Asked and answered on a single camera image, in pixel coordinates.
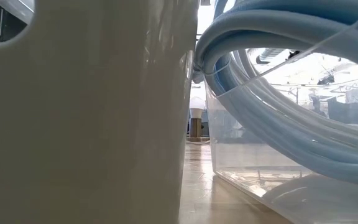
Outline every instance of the light blue hose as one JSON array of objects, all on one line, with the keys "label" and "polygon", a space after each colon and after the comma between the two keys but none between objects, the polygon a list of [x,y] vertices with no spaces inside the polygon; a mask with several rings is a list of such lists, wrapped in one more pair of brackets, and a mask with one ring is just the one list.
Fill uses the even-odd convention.
[{"label": "light blue hose", "polygon": [[358,128],[294,104],[263,79],[230,91],[257,74],[249,63],[236,68],[228,54],[259,47],[306,50],[333,37],[316,51],[358,63],[358,27],[350,29],[358,21],[358,0],[245,0],[222,14],[226,3],[216,1],[215,20],[198,41],[195,74],[224,68],[205,80],[241,125],[295,162],[358,184]]}]

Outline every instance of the white container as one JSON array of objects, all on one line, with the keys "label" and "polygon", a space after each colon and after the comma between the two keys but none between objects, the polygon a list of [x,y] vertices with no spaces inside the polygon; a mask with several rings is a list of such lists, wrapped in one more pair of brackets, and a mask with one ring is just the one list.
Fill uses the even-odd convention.
[{"label": "white container", "polygon": [[0,223],[178,221],[197,7],[35,1],[0,44]]},{"label": "white container", "polygon": [[[330,86],[295,85],[291,92],[297,92],[298,100],[294,94],[285,92],[290,89],[289,86],[286,86],[291,81],[288,71],[291,72],[290,74],[294,74],[293,76],[301,74],[299,77],[303,76],[305,80],[310,80],[305,73],[300,73],[300,70],[308,69],[302,67],[301,64],[308,62],[309,65],[310,59],[319,59],[317,62],[324,65],[320,61],[321,55],[319,54],[307,57],[309,59],[301,59],[268,74],[266,79],[270,83],[282,83],[283,85],[275,85],[275,87],[281,88],[284,95],[294,102],[298,101],[299,105],[303,105],[309,110],[314,109],[310,100],[312,97],[329,96],[329,93],[343,103],[358,103],[358,80],[345,84],[350,87],[335,83]],[[357,79],[358,66],[351,65],[351,68],[346,69],[344,75],[337,74],[335,77],[337,78],[336,83],[343,83],[346,79]],[[238,91],[242,91],[246,86],[246,84],[238,86],[218,98],[207,88],[209,133],[215,173],[293,223],[358,223],[357,184],[328,178],[297,164],[270,147],[254,135],[250,129],[242,127],[225,110],[219,100],[235,97]],[[335,88],[343,91],[331,92]],[[321,102],[321,111],[327,117],[334,115],[333,112],[329,114],[325,101]]]}]

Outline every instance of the floor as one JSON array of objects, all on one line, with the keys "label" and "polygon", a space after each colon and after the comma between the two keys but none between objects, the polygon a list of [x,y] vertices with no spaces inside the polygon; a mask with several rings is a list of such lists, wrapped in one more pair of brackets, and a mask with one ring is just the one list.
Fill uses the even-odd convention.
[{"label": "floor", "polygon": [[180,224],[289,224],[288,220],[215,176],[209,145],[186,146]]}]

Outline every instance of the clear plastic bin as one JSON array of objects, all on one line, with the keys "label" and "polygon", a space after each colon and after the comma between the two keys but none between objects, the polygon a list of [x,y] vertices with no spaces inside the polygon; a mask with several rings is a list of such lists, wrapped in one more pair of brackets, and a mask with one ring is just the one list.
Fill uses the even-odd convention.
[{"label": "clear plastic bin", "polygon": [[[330,82],[324,81],[330,75],[336,77],[334,83],[305,83],[316,77]],[[358,126],[358,114],[354,114],[358,111],[357,64],[328,55],[310,54],[263,79],[294,103],[320,116]],[[297,164],[241,126],[219,102],[225,100],[223,98],[233,100],[245,88],[247,84],[215,97],[207,87],[215,173],[294,223],[358,223],[357,184],[325,177]]]}]

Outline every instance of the coiled hose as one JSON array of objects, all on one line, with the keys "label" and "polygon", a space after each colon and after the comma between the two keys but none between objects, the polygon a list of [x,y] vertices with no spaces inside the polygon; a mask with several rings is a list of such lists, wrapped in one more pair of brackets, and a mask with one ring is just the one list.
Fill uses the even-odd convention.
[{"label": "coiled hose", "polygon": [[358,0],[245,0],[222,14],[226,3],[216,1],[215,20],[197,43],[195,80],[206,74],[228,112],[274,149],[319,174],[358,184],[358,127],[298,106],[263,78],[250,82],[258,73],[241,50],[306,50],[335,37],[316,51],[358,63]]}]

